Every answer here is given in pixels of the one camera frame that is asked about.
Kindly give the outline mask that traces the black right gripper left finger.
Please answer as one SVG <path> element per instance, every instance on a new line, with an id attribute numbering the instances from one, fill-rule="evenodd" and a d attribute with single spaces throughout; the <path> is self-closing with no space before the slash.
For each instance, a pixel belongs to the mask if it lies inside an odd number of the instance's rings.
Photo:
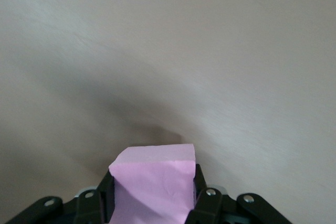
<path id="1" fill-rule="evenodd" d="M 115 210 L 114 177 L 109 171 L 95 189 L 77 197 L 75 223 L 109 223 Z"/>

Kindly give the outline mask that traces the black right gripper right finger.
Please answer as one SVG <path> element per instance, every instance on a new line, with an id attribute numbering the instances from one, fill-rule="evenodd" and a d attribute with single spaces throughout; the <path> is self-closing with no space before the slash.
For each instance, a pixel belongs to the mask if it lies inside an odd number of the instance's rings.
<path id="1" fill-rule="evenodd" d="M 194 183 L 194 208 L 188 213 L 186 224 L 218 224 L 221 221 L 224 195 L 208 187 L 200 164 L 196 164 Z"/>

